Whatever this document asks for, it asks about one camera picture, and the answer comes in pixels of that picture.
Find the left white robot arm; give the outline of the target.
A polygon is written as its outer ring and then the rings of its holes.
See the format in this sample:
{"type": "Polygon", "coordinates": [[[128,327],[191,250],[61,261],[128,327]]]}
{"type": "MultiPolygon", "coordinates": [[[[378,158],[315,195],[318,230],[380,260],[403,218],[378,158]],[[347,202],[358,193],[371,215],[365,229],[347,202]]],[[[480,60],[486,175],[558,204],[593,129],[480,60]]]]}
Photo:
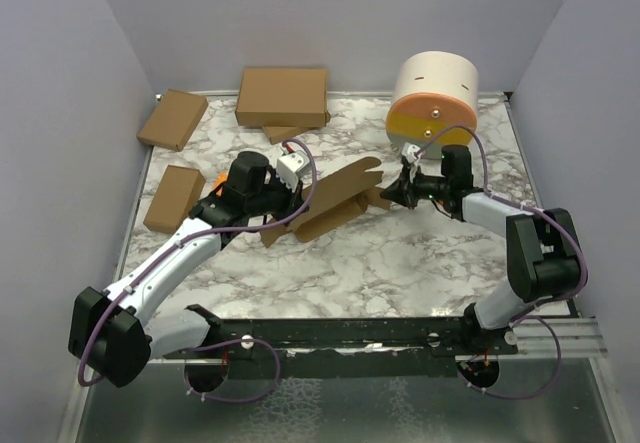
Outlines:
{"type": "Polygon", "coordinates": [[[104,290],[87,287],[76,297],[68,351],[79,361],[77,381],[93,369],[99,380],[121,388],[153,359],[190,349],[206,358],[220,348],[221,334],[208,311],[190,306],[158,323],[151,321],[167,297],[199,265],[236,236],[287,225],[305,212],[314,192],[303,179],[318,180],[309,148],[285,141],[275,162],[242,151],[227,177],[189,211],[176,232],[139,267],[104,290]]]}

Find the brown cardboard box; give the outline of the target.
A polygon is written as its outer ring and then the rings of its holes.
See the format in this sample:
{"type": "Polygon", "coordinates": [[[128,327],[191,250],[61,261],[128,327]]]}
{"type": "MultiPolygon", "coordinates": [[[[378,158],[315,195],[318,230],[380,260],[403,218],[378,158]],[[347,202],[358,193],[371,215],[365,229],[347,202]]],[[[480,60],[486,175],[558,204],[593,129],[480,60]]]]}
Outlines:
{"type": "Polygon", "coordinates": [[[307,243],[363,215],[369,207],[388,211],[391,202],[381,197],[381,160],[367,156],[346,165],[317,182],[309,209],[288,226],[263,230],[261,242],[271,247],[282,236],[293,233],[307,243]]]}

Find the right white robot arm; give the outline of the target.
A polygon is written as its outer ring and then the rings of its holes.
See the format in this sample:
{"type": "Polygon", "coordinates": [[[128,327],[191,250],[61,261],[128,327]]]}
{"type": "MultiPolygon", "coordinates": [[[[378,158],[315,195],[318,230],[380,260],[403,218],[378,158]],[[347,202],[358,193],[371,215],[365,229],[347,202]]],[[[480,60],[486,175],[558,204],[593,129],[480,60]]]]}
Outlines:
{"type": "Polygon", "coordinates": [[[474,185],[472,157],[461,145],[441,149],[441,174],[419,164],[420,149],[406,143],[402,170],[381,197],[414,209],[431,202],[453,220],[481,226],[506,242],[506,281],[465,310],[461,346],[481,354],[535,308],[571,298],[586,283],[587,269],[568,211],[519,206],[474,185]]]}

